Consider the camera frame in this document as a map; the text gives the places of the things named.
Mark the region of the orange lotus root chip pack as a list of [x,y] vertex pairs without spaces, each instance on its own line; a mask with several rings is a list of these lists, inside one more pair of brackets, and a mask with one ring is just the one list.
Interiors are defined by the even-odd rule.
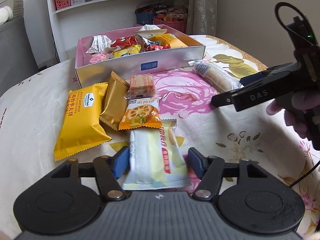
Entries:
[[119,130],[129,130],[141,127],[162,127],[159,117],[159,97],[130,100],[127,109],[119,123]]

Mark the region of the small yellow blue snack pack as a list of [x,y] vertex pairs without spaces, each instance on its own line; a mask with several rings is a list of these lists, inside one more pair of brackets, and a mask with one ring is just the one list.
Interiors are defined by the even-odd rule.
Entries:
[[135,44],[130,47],[126,47],[121,50],[114,51],[113,57],[118,58],[118,57],[122,57],[122,56],[139,54],[140,50],[141,50],[141,45]]

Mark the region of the pink cardboard snack box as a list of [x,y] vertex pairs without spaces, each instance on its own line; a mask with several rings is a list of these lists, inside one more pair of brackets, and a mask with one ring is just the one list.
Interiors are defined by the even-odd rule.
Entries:
[[138,54],[90,64],[89,59],[91,57],[86,54],[86,51],[93,42],[93,36],[79,39],[74,67],[79,85],[87,87],[95,83],[108,81],[112,71],[116,72],[121,78],[128,80],[133,75],[183,68],[188,66],[189,61],[203,59],[206,48],[204,44],[169,26],[161,24],[158,27],[167,29],[168,33],[175,35],[187,46],[147,52],[141,51]]

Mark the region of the gold foil snack pack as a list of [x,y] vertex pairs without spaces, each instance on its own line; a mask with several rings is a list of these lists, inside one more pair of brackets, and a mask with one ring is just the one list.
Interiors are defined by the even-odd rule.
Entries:
[[120,121],[127,108],[126,93],[129,91],[130,84],[122,79],[115,72],[111,72],[108,88],[104,100],[103,111],[99,116],[101,122],[118,130]]

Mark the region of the white bookshelf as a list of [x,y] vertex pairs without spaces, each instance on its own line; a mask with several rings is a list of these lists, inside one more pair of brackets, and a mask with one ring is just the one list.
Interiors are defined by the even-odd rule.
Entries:
[[60,61],[72,59],[80,38],[109,30],[133,27],[135,10],[152,2],[184,2],[186,0],[84,0],[57,9],[55,0],[47,0],[49,19],[57,56]]

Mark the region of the clear wrapped wafer biscuit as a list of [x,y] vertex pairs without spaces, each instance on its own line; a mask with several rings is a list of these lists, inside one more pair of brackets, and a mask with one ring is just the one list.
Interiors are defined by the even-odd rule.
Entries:
[[130,87],[126,99],[151,98],[156,95],[156,87],[151,74],[139,74],[130,77]]

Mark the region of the pink snack pack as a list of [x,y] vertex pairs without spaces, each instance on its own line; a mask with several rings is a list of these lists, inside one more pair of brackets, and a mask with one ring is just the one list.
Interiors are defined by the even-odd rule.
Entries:
[[109,57],[110,57],[110,54],[106,51],[94,53],[91,55],[91,58],[89,59],[89,64],[94,64],[94,63],[106,61],[109,59]]

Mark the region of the small red shelf basket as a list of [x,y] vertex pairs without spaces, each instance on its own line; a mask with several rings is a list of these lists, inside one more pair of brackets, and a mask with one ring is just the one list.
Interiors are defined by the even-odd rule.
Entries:
[[54,0],[56,10],[65,9],[71,6],[71,0]]

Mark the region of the pink white plush toy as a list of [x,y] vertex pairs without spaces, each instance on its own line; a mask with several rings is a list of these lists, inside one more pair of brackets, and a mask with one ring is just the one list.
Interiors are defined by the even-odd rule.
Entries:
[[9,6],[0,8],[0,25],[13,19],[13,10]]

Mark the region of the red round-pattern snack pack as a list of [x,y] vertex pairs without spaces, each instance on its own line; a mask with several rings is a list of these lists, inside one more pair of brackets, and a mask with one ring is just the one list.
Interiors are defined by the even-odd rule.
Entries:
[[125,36],[125,37],[120,37],[120,38],[114,40],[111,43],[111,47],[126,48],[126,47],[130,47],[130,46],[137,45],[137,44],[138,44],[138,42],[137,42],[135,36]]

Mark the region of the grey sofa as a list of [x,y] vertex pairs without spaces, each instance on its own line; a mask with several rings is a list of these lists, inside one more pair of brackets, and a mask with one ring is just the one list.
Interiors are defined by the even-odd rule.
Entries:
[[0,94],[39,72],[22,16],[1,25]]

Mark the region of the pink plastic basket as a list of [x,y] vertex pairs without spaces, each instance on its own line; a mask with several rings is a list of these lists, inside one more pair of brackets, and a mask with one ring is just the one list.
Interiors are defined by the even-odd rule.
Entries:
[[153,18],[153,24],[154,25],[166,25],[168,27],[171,27],[175,30],[178,30],[182,33],[186,33],[187,28],[187,20],[182,21],[164,21],[161,19]]

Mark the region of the white pale yellow snack pack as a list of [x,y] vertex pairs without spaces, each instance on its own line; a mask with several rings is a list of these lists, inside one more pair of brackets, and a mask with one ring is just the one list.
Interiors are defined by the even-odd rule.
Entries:
[[130,170],[123,189],[177,189],[190,185],[188,168],[174,133],[176,127],[177,120],[166,119],[159,129],[141,127],[130,132]]

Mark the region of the blue storage bin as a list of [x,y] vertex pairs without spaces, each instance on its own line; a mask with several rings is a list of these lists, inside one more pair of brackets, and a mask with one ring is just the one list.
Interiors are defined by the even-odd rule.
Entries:
[[157,13],[152,12],[138,12],[136,13],[136,20],[138,24],[146,25],[153,24],[153,19],[157,16]]

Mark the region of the yellow snack pack in box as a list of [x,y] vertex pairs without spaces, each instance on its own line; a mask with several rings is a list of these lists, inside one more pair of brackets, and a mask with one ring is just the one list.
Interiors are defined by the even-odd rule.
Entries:
[[160,46],[168,45],[170,48],[183,48],[187,47],[187,45],[178,39],[174,34],[165,33],[155,35],[149,38],[152,42],[158,42]]

